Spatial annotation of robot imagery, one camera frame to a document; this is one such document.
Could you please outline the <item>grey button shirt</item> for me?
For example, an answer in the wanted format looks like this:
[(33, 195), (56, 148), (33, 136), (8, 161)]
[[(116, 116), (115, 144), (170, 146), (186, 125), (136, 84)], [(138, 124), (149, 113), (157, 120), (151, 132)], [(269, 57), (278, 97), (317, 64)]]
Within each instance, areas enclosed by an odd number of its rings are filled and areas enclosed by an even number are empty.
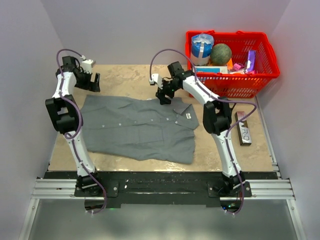
[(193, 105), (180, 97), (160, 105), (158, 99), (87, 95), (81, 114), (90, 152), (186, 165), (194, 160), (199, 121)]

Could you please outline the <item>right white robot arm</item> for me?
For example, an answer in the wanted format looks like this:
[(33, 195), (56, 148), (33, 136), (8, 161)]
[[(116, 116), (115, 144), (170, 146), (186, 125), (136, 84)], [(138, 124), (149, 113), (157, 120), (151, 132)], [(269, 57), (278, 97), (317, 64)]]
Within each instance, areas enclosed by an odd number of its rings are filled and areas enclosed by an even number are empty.
[(157, 85), (155, 96), (161, 105), (169, 105), (175, 92), (183, 89), (191, 94), (203, 107), (202, 124), (216, 144), (222, 166), (222, 180), (217, 191), (220, 196), (235, 196), (238, 192), (243, 197), (245, 177), (235, 157), (230, 136), (232, 109), (226, 97), (220, 97), (203, 85), (192, 70), (185, 71), (176, 61), (168, 65), (170, 80), (159, 74), (150, 74), (149, 84)]

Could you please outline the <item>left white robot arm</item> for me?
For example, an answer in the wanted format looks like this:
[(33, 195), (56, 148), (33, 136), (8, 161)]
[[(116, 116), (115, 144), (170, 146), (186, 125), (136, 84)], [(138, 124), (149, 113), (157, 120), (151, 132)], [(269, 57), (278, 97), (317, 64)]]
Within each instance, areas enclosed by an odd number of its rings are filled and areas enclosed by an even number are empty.
[(91, 92), (100, 92), (100, 74), (96, 73), (92, 81), (95, 61), (79, 61), (74, 56), (62, 57), (55, 73), (57, 87), (54, 95), (45, 100), (45, 106), (54, 129), (63, 135), (74, 158), (77, 170), (76, 190), (89, 196), (103, 193), (104, 184), (99, 181), (98, 172), (93, 164), (85, 141), (82, 127), (84, 124), (80, 109), (73, 97), (74, 88)]

